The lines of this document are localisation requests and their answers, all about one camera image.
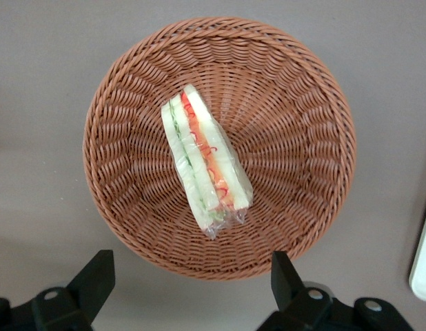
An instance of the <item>wicker basket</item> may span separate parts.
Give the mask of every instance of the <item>wicker basket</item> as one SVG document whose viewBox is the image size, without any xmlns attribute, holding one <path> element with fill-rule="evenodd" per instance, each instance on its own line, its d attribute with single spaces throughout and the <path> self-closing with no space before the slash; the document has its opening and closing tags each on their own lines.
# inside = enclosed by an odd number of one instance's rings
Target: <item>wicker basket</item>
<svg viewBox="0 0 426 331">
<path fill-rule="evenodd" d="M 244 225 L 211 241 L 174 168 L 161 106 L 200 90 L 254 186 Z M 325 233 L 352 182 L 349 106 L 304 45 L 265 24 L 214 17 L 165 27 L 120 57 L 85 124 L 83 158 L 102 217 L 131 250 L 199 279 L 268 272 L 271 253 L 304 253 Z"/>
</svg>

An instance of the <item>plastic-wrapped sandwich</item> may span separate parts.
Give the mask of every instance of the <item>plastic-wrapped sandwich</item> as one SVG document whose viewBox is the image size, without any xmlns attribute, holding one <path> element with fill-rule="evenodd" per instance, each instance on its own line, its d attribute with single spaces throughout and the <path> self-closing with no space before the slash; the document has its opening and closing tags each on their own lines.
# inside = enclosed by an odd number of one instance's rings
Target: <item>plastic-wrapped sandwich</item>
<svg viewBox="0 0 426 331">
<path fill-rule="evenodd" d="M 176 170 L 199 227 L 214 239 L 244 222 L 253 188 L 220 125 L 193 85 L 161 108 Z"/>
</svg>

